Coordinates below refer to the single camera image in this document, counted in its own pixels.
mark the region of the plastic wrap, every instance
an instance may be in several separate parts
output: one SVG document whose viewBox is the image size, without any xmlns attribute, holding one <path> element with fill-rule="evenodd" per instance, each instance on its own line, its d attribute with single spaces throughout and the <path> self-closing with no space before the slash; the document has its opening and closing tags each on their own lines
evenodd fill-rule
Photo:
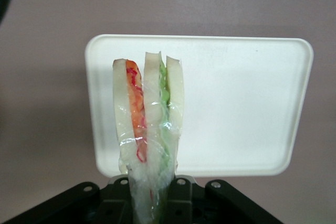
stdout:
<svg viewBox="0 0 336 224">
<path fill-rule="evenodd" d="M 143 83 L 135 62 L 113 63 L 119 169 L 129 175 L 134 223 L 160 223 L 177 167 L 182 132 L 183 75 L 178 60 L 146 53 Z"/>
</svg>

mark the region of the white cutting board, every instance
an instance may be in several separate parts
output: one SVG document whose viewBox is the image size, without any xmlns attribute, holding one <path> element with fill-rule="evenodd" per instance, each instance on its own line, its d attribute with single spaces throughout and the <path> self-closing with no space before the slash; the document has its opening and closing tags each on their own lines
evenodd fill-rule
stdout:
<svg viewBox="0 0 336 224">
<path fill-rule="evenodd" d="M 313 61 L 292 38 L 100 35 L 86 47 L 90 108 L 99 171 L 120 174 L 112 64 L 145 52 L 182 62 L 185 86 L 178 174 L 275 175 L 287 168 Z"/>
</svg>

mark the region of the white plastic tray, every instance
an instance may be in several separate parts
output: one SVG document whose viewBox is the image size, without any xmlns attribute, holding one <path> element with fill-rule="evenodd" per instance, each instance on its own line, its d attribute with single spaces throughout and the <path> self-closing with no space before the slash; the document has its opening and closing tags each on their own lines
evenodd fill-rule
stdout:
<svg viewBox="0 0 336 224">
<path fill-rule="evenodd" d="M 112 63 L 144 67 L 145 52 L 182 61 L 185 85 L 178 174 L 275 175 L 287 168 L 313 51 L 302 39 L 100 35 L 86 48 L 98 169 L 119 174 Z"/>
</svg>

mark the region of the screw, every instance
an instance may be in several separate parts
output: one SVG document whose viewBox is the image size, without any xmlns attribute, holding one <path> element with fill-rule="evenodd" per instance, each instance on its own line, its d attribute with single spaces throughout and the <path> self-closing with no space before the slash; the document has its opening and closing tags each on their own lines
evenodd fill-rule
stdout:
<svg viewBox="0 0 336 224">
<path fill-rule="evenodd" d="M 185 180 L 180 178 L 177 180 L 177 184 L 183 186 L 185 185 Z"/>
<path fill-rule="evenodd" d="M 218 182 L 216 182 L 216 181 L 213 181 L 213 182 L 211 183 L 211 185 L 212 185 L 213 187 L 215 187 L 215 188 L 220 188 L 220 187 L 221 187 L 221 184 L 218 183 Z"/>
<path fill-rule="evenodd" d="M 121 185 L 127 185 L 128 184 L 128 180 L 127 179 L 123 179 L 122 181 L 120 181 Z"/>
<path fill-rule="evenodd" d="M 93 188 L 92 186 L 87 186 L 87 187 L 84 187 L 83 191 L 91 191 Z"/>
</svg>

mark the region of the gray background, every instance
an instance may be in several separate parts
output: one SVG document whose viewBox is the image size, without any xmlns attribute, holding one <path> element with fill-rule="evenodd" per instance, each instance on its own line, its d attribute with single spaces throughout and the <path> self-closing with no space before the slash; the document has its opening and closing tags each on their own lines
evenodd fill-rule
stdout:
<svg viewBox="0 0 336 224">
<path fill-rule="evenodd" d="M 225 179 L 285 223 L 336 223 L 336 0 L 12 0 L 0 25 L 0 221 L 80 182 L 107 184 L 84 60 L 104 33 L 309 41 L 314 63 L 288 169 Z"/>
</svg>

